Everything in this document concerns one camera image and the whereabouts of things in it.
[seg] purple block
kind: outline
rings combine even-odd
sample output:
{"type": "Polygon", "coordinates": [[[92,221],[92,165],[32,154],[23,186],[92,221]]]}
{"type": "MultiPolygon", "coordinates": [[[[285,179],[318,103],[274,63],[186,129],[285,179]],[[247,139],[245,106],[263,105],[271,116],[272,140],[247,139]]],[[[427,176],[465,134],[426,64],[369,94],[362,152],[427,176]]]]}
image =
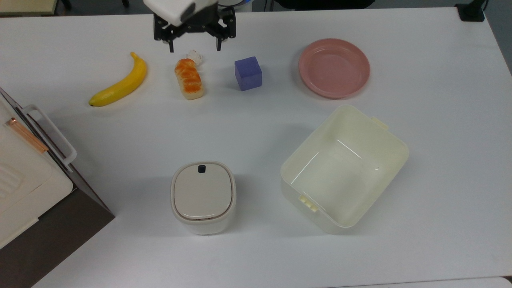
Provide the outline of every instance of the purple block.
{"type": "Polygon", "coordinates": [[[254,56],[235,61],[234,75],[242,91],[261,86],[261,68],[254,56]]]}

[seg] handle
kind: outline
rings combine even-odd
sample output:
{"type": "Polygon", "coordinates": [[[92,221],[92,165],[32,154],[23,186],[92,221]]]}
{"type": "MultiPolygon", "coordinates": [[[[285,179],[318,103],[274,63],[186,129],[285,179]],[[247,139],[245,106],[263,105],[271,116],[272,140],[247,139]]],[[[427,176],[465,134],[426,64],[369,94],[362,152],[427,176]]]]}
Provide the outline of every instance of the handle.
{"type": "Polygon", "coordinates": [[[309,201],[304,195],[301,195],[298,199],[300,202],[304,203],[304,205],[306,205],[306,207],[309,208],[311,211],[318,211],[318,207],[315,204],[313,204],[313,202],[309,201]]]}
{"type": "Polygon", "coordinates": [[[382,129],[387,130],[387,129],[389,128],[386,124],[382,123],[379,119],[377,119],[377,118],[375,118],[375,117],[372,117],[371,119],[372,119],[375,123],[377,123],[380,127],[382,127],[382,129]]]}
{"type": "Polygon", "coordinates": [[[55,124],[50,120],[50,118],[46,115],[46,113],[44,113],[41,109],[39,109],[38,106],[31,104],[31,105],[28,105],[28,106],[26,106],[26,107],[24,107],[22,109],[22,112],[25,115],[28,115],[32,111],[37,111],[37,112],[39,112],[41,114],[41,116],[48,122],[48,124],[50,124],[52,129],[57,133],[57,135],[62,139],[64,144],[71,151],[70,155],[68,157],[64,158],[64,159],[62,159],[62,157],[60,156],[59,153],[55,153],[55,155],[57,155],[57,157],[60,159],[62,164],[64,164],[65,166],[69,165],[76,158],[76,150],[75,150],[75,148],[71,145],[71,143],[69,143],[69,141],[64,137],[64,135],[59,131],[57,126],[55,126],[55,124]]]}

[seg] yellow banana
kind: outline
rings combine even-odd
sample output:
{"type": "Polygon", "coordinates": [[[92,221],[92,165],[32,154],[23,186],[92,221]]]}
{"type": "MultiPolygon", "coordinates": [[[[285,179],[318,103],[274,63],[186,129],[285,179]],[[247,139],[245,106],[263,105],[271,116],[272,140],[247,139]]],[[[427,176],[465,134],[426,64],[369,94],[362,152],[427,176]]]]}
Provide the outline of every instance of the yellow banana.
{"type": "Polygon", "coordinates": [[[142,83],[147,73],[146,62],[139,58],[134,52],[130,53],[133,57],[132,71],[121,81],[100,91],[89,100],[89,105],[94,107],[105,106],[113,103],[126,95],[132,93],[142,83]]]}

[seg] white table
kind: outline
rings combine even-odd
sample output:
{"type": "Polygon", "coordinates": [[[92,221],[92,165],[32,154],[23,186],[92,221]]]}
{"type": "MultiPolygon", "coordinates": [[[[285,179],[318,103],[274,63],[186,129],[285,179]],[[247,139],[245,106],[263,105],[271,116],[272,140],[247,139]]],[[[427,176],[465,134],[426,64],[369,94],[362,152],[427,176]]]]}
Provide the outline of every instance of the white table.
{"type": "Polygon", "coordinates": [[[398,284],[352,286],[354,288],[510,288],[512,284],[501,277],[457,279],[398,284]]]}
{"type": "Polygon", "coordinates": [[[37,287],[329,287],[512,275],[512,77],[487,22],[455,8],[239,13],[215,51],[185,35],[153,41],[150,15],[0,19],[0,79],[47,111],[117,218],[37,287]],[[301,82],[311,42],[360,47],[372,75],[356,97],[326,100],[301,82]],[[186,101],[174,65],[205,57],[207,92],[186,101]],[[104,108],[89,98],[123,78],[134,51],[149,73],[104,108]],[[263,86],[240,92],[233,62],[256,56],[263,86]],[[327,235],[280,193],[279,169],[339,105],[390,127],[410,158],[346,235],[327,235]],[[172,215],[174,172],[230,167],[237,220],[214,236],[172,215]]]}

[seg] plate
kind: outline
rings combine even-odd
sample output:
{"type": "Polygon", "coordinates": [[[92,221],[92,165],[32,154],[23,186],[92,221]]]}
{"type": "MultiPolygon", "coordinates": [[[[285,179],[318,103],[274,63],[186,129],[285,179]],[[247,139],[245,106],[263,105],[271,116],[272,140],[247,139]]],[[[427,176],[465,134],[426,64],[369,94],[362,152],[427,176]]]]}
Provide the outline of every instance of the plate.
{"type": "Polygon", "coordinates": [[[334,99],[357,93],[370,78],[370,63],[361,49],[334,38],[306,47],[298,60],[298,69],[309,89],[334,99]]]}

